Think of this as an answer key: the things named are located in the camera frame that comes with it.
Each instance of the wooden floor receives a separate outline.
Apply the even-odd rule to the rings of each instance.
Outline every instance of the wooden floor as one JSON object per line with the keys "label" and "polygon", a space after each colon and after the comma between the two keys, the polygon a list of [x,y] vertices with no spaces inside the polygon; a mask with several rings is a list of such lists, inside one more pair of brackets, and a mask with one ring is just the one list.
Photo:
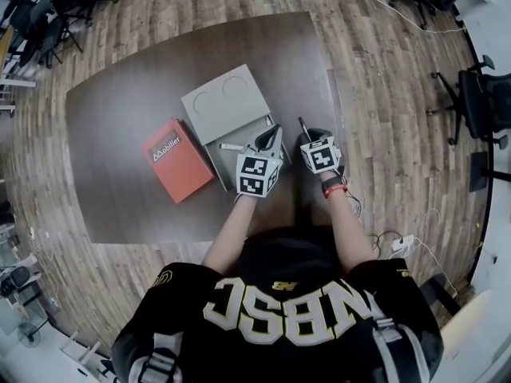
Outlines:
{"label": "wooden floor", "polygon": [[[412,6],[398,8],[417,21]],[[424,214],[436,208],[441,220],[435,212],[427,216],[425,243],[453,282],[469,270],[485,207],[484,191],[468,193],[469,154],[484,146],[463,128],[460,144],[449,147],[452,121],[426,119],[424,112],[446,102],[430,72],[441,70],[455,82],[458,70],[471,63],[462,33],[425,34],[373,0],[121,0],[95,12],[93,27],[80,34],[83,54],[69,46],[63,65],[27,66],[24,74],[38,87],[18,91],[13,120],[2,116],[3,171],[22,250],[37,251],[48,270],[42,283],[49,295],[58,293],[57,319],[65,331],[79,329],[85,342],[100,339],[108,352],[159,269],[174,260],[197,261],[207,248],[207,243],[89,241],[69,161],[66,92],[115,61],[178,34],[301,10],[311,13],[339,89],[337,118],[366,231],[420,235]],[[449,14],[438,14],[430,26],[457,28]],[[29,227],[35,230],[33,242]],[[387,242],[382,257],[389,254]],[[438,272],[424,247],[407,261],[417,282]]]}

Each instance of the dark wooden table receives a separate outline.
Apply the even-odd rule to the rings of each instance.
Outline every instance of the dark wooden table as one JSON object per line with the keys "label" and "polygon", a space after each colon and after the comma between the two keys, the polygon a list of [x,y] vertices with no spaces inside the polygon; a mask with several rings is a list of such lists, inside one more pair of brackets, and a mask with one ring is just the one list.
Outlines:
{"label": "dark wooden table", "polygon": [[[309,13],[277,14],[193,31],[119,61],[67,93],[74,183],[93,243],[195,242],[215,238],[234,193],[219,180],[174,204],[142,153],[170,118],[192,128],[181,97],[247,64],[292,150],[298,116],[337,136],[331,89]],[[260,203],[261,222],[289,223],[276,207],[285,177]]]}

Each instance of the black jersey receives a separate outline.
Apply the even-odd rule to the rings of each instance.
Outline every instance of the black jersey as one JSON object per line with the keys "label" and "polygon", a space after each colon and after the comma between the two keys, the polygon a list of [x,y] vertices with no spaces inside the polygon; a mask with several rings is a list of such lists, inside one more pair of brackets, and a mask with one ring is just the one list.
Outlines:
{"label": "black jersey", "polygon": [[362,263],[346,276],[330,251],[285,236],[246,246],[224,277],[166,266],[117,339],[131,343],[114,346],[114,365],[128,381],[155,333],[182,333],[173,356],[185,381],[386,381],[367,293],[415,332],[433,376],[442,340],[403,259]]}

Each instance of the black cable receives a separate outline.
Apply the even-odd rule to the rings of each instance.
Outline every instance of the black cable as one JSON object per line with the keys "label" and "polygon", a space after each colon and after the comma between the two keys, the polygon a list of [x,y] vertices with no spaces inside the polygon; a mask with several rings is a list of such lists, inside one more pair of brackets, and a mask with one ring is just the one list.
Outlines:
{"label": "black cable", "polygon": [[379,259],[380,258],[380,255],[382,254],[382,248],[380,247],[380,239],[385,235],[385,234],[397,234],[399,235],[399,237],[401,238],[401,240],[399,240],[399,243],[403,244],[403,239],[402,239],[402,235],[401,233],[398,233],[397,231],[394,231],[394,230],[387,230],[387,231],[384,231],[382,234],[380,235],[376,235],[376,234],[368,234],[367,237],[376,237],[376,243],[373,245],[373,251],[376,250],[378,248],[378,256],[376,257],[376,259]]}

